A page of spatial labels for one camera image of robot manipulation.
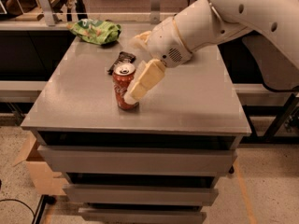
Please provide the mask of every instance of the black cable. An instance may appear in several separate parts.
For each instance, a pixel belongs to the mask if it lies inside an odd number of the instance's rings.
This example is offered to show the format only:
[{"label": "black cable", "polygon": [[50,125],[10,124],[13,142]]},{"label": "black cable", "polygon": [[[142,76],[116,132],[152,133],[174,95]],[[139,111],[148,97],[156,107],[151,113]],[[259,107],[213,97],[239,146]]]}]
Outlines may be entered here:
[{"label": "black cable", "polygon": [[20,200],[17,200],[17,199],[3,199],[3,200],[0,200],[0,202],[18,202],[18,203],[21,203],[21,204],[25,205],[32,212],[32,215],[35,217],[35,212],[31,209],[31,207],[29,205],[27,205],[26,203],[20,201]]}]

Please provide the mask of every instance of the green bag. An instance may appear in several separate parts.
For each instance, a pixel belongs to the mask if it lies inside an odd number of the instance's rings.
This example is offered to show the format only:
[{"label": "green bag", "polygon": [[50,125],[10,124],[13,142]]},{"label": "green bag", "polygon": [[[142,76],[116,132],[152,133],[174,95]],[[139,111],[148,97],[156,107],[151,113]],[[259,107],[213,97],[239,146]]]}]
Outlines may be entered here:
[{"label": "green bag", "polygon": [[121,26],[111,21],[82,19],[67,24],[69,31],[86,42],[103,45],[118,40]]}]

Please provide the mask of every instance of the gray drawer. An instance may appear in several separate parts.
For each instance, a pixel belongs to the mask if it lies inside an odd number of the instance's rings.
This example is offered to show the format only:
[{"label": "gray drawer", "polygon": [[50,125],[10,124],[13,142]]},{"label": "gray drawer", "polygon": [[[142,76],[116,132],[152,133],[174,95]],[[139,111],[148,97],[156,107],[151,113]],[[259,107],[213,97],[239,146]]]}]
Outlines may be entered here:
[{"label": "gray drawer", "polygon": [[79,208],[79,214],[88,221],[120,223],[201,224],[205,213],[198,211],[140,211]]},{"label": "gray drawer", "polygon": [[65,185],[71,202],[150,205],[212,205],[218,196],[216,189],[138,187],[115,185]]},{"label": "gray drawer", "polygon": [[53,171],[136,175],[226,175],[233,150],[122,147],[50,147],[39,153]]}]

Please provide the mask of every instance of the desk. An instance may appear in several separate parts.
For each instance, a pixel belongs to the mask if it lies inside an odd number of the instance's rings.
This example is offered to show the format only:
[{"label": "desk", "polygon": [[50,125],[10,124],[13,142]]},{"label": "desk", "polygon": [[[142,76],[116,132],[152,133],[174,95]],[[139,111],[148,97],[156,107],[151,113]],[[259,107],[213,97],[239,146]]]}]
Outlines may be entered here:
[{"label": "desk", "polygon": [[250,127],[216,46],[166,71],[137,109],[117,107],[107,69],[120,51],[149,59],[129,39],[151,30],[123,23],[121,37],[101,47],[72,43],[22,127],[86,219],[140,223],[201,223],[218,195],[235,149]]}]

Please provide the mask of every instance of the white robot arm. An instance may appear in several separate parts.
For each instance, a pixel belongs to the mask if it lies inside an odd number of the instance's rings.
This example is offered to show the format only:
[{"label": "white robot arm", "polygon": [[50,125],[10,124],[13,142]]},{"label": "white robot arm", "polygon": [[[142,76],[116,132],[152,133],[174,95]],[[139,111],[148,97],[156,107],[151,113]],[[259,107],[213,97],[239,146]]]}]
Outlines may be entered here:
[{"label": "white robot arm", "polygon": [[139,39],[138,44],[153,60],[142,68],[142,72],[136,73],[133,85],[124,96],[125,101],[129,104],[139,101],[163,78],[165,68],[187,62],[200,48],[230,41],[252,30],[264,35],[299,69],[298,2],[195,1],[176,16],[162,21],[151,32],[133,39],[135,44]]}]

